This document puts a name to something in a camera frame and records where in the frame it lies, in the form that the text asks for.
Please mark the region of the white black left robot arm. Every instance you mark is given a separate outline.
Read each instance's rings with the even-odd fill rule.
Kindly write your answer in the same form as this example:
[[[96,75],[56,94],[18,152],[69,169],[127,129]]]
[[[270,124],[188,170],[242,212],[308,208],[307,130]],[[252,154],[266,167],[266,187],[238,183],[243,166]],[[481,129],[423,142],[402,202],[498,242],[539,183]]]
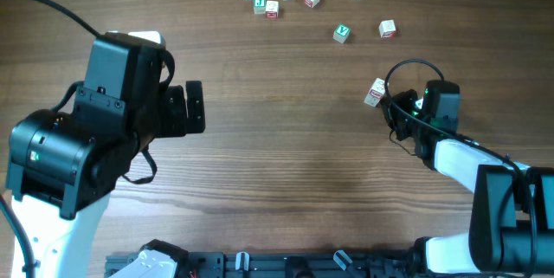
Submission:
[[[19,243],[15,277],[83,277],[99,221],[119,179],[150,143],[205,130],[200,81],[173,85],[175,61],[157,32],[108,32],[86,76],[11,131],[7,213]]]

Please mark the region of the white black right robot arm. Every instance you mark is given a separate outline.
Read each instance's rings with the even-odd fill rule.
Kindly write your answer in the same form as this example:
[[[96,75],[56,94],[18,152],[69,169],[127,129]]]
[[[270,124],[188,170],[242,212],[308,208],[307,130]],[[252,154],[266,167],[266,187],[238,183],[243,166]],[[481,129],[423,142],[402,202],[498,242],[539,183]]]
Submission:
[[[412,138],[431,170],[473,193],[468,232],[423,244],[436,275],[553,272],[553,170],[511,161],[457,134],[460,88],[429,81],[423,96],[409,90],[382,101],[398,140]]]

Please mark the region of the white red picture block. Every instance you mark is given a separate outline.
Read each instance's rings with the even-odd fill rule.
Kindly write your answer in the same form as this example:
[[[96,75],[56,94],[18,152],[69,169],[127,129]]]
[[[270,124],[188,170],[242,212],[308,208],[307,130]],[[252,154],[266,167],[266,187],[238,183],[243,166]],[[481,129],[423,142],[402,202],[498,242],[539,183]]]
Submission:
[[[396,36],[397,30],[393,20],[381,21],[378,29],[382,38],[391,38]]]

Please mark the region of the white red letter block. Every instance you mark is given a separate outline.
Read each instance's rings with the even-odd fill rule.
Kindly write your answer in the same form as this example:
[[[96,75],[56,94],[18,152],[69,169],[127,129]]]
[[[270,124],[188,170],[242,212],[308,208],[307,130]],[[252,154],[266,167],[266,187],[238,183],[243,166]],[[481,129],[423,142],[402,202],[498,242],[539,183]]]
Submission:
[[[279,2],[273,0],[267,0],[266,2],[266,18],[276,19],[279,17]]]

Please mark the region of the green J letter block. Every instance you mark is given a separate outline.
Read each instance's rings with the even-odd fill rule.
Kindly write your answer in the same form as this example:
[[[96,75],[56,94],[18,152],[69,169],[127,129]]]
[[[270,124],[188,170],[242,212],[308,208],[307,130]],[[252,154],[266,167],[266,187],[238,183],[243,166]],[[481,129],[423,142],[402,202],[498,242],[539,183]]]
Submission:
[[[267,0],[253,0],[253,11],[256,15],[264,15],[266,13]]]

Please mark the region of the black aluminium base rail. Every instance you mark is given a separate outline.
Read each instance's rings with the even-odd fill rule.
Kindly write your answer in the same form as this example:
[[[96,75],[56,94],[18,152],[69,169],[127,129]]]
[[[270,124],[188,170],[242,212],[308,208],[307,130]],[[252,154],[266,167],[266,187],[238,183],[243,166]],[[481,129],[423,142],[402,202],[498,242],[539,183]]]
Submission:
[[[324,278],[324,277],[478,277],[478,273],[439,273],[424,260],[423,238],[408,250],[349,253],[236,254],[189,252],[152,240],[139,252],[108,256],[105,277]]]

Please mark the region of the plain white picture block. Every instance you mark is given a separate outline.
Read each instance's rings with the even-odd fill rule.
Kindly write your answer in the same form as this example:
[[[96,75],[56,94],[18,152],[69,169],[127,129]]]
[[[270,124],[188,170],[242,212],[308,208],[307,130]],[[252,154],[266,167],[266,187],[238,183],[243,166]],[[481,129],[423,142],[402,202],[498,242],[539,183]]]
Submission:
[[[377,90],[371,89],[369,93],[367,93],[364,103],[371,107],[376,107],[377,104],[380,102],[380,100],[383,98],[383,94],[378,92]]]

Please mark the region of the green V letter block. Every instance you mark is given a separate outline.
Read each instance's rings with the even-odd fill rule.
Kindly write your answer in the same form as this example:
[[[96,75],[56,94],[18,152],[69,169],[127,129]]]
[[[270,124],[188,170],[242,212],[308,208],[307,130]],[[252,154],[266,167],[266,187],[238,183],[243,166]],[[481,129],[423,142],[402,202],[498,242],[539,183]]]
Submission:
[[[348,26],[343,25],[341,23],[338,25],[337,28],[335,28],[333,32],[333,39],[339,43],[345,43],[350,32],[351,32],[351,29]]]

